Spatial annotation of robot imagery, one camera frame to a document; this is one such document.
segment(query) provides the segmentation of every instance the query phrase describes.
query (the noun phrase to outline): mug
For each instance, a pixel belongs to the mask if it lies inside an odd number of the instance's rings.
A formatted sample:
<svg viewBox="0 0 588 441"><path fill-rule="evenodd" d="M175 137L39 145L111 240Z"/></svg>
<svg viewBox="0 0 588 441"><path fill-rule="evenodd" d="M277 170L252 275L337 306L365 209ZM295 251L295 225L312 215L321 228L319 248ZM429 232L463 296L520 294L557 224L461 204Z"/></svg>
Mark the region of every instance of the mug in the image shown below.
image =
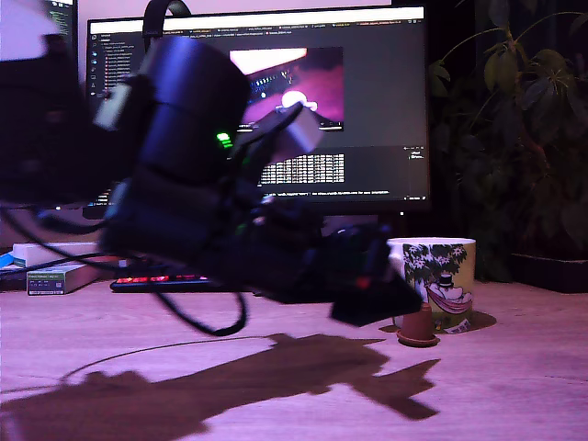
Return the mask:
<svg viewBox="0 0 588 441"><path fill-rule="evenodd" d="M437 331L470 329L473 313L476 241L438 237L388 240L390 262L429 303ZM402 317L394 317L402 328Z"/></svg>

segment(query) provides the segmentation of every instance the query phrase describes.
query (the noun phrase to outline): black cable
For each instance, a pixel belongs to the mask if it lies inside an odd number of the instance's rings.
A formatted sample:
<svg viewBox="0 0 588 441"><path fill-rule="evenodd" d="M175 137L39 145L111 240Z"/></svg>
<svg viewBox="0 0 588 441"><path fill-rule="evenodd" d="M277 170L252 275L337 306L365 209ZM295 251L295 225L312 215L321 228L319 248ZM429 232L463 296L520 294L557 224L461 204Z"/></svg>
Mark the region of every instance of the black cable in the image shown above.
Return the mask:
<svg viewBox="0 0 588 441"><path fill-rule="evenodd" d="M35 234L33 234L32 232L29 232L26 228L23 228L12 217L12 215L9 213L9 211L5 208L0 208L0 218L3 221L5 221L8 225L10 225L16 232L23 235L24 237L26 237L30 241L37 243L38 245L42 246L43 248L45 248L55 254L63 255L69 261L79 262L79 263L82 263L82 264L85 264L88 266L93 266L93 267L96 267L99 269L106 269L108 271L120 271L121 269L125 269L125 268L121 268L119 266L112 266L112 265L102 264L99 262L92 262L89 260L85 260L84 258L81 258L81 257L73 255L73 254L66 253L66 252L60 250L59 248L56 248L54 246L51 246L51 245L44 243ZM245 303L243 293L241 293L241 292L235 293L237 296L237 300L239 302L239 305L241 307L239 320L237 320L237 322L235 322L235 324L233 324L232 326L229 326L228 328L222 328L222 329L215 331L212 328L208 327L206 324L198 322L198 321L192 319L187 314L185 314L182 310L180 310L175 305L173 300L171 300L170 298L165 296L165 294L163 292L158 291L156 289L156 286L154 283L152 283L152 286L153 286L152 294L154 294L157 297L157 299L159 299L164 304L164 306L167 307L168 310L170 310L180 320L187 323L189 326L201 331L204 334L212 335L215 337L224 337L227 335L233 335L233 334L236 334L239 331L241 331L245 327L245 325L247 324L247 305Z"/></svg>
<svg viewBox="0 0 588 441"><path fill-rule="evenodd" d="M182 322L188 324L189 326L201 331L204 334L212 335L214 337L226 337L228 335L237 334L241 331L245 325L247 324L247 304L245 303L245 298L243 297L242 292L235 292L234 294L237 296L237 301L239 302L240 306L240 316L239 320L235 322L232 326L228 328L222 328L218 330L214 330L208 327L206 324L199 322L185 312L180 310L177 305L174 303L172 299L167 297L163 292L158 291L154 283L152 283L153 292L152 294L163 303L163 305L170 310L177 318L179 318Z"/></svg>
<svg viewBox="0 0 588 441"><path fill-rule="evenodd" d="M154 269L162 269L162 268L168 267L168 266L160 266L160 267L147 267L147 268L145 268L142 266L114 266L114 265L109 265L109 264L103 264L100 262L93 262L91 260L85 260L84 258L80 258L77 255L67 253L63 250L60 250L59 248L57 248L55 246L44 243L38 236L36 236L32 232L30 232L29 230L27 230L26 228L21 226L17 222L17 220L15 220L15 218L12 216L12 214L10 214L9 210L5 209L4 207L0 207L0 219L5 221L13 230L15 230L15 232L19 233L20 235L22 235L26 239L42 246L43 248L51 251L52 253L62 255L63 257L70 259L71 262L79 262L80 264L93 266L94 268L107 270L107 271L115 271L115 272L119 272L121 270L131 271L134 269L154 270ZM121 257L139 260L139 258L135 257L135 256L129 256L129 257L121 256Z"/></svg>
<svg viewBox="0 0 588 441"><path fill-rule="evenodd" d="M78 259L90 259L92 257L104 257L104 256L107 256L107 255L109 255L109 254L105 254L105 253L88 253L88 254L80 254L80 255L77 255L76 258L78 258ZM10 270L7 270L7 271L0 272L0 280L4 276L13 276L14 274L27 273L28 271L39 271L40 269L50 268L52 266L61 265L61 264L66 264L68 262L72 262L73 260L74 259L71 259L69 257L64 257L63 259L52 260L51 262L47 262L45 264L38 264L38 265L26 266L24 268L10 269Z"/></svg>
<svg viewBox="0 0 588 441"><path fill-rule="evenodd" d="M92 225L82 225L80 223L71 222L69 220L55 216L46 209L34 209L32 211L39 225L46 230L51 230L52 232L61 232L63 234L83 236L97 232L98 230L107 226L107 222L105 220L94 223Z"/></svg>

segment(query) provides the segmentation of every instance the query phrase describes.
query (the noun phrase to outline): monitor screen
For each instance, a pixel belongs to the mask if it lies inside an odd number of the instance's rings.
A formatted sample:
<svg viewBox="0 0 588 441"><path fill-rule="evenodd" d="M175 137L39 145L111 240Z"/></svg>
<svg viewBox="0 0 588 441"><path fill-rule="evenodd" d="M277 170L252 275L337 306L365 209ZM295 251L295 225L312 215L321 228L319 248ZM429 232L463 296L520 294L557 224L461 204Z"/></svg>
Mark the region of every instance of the monitor screen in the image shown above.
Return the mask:
<svg viewBox="0 0 588 441"><path fill-rule="evenodd" d="M265 194L305 198L325 214L378 214L428 205L424 19L424 7L393 6L218 14L169 17L164 34L202 40L247 75L240 131L299 101L315 115L321 144L268 166ZM141 30L140 18L88 22L93 112L139 69Z"/></svg>
<svg viewBox="0 0 588 441"><path fill-rule="evenodd" d="M59 26L59 31L65 38L70 53L77 64L77 1L60 0L54 2L45 0L51 19Z"/></svg>

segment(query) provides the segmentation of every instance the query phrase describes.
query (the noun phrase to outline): terracotta pot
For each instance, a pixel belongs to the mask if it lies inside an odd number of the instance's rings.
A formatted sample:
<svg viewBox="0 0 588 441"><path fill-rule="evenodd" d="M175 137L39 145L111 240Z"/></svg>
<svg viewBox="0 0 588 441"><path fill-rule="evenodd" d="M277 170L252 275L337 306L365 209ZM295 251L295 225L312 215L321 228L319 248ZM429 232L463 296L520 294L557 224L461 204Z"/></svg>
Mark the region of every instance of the terracotta pot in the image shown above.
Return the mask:
<svg viewBox="0 0 588 441"><path fill-rule="evenodd" d="M433 334L431 305L423 303L420 311L405 315L402 320L402 329L396 334L398 341L403 345L428 347L439 343L439 339Z"/></svg>

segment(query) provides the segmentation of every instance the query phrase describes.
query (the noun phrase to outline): desk surface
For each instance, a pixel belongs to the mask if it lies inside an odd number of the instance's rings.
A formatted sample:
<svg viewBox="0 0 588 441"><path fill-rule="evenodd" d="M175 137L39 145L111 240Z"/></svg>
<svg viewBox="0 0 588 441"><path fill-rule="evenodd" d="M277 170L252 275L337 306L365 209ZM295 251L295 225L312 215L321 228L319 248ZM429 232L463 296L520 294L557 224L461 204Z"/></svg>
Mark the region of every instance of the desk surface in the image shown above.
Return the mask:
<svg viewBox="0 0 588 441"><path fill-rule="evenodd" d="M175 297L216 327L237 315L230 294ZM211 339L107 283L1 293L3 441L586 439L588 295L479 284L479 329L426 349L391 321L247 300L248 326Z"/></svg>

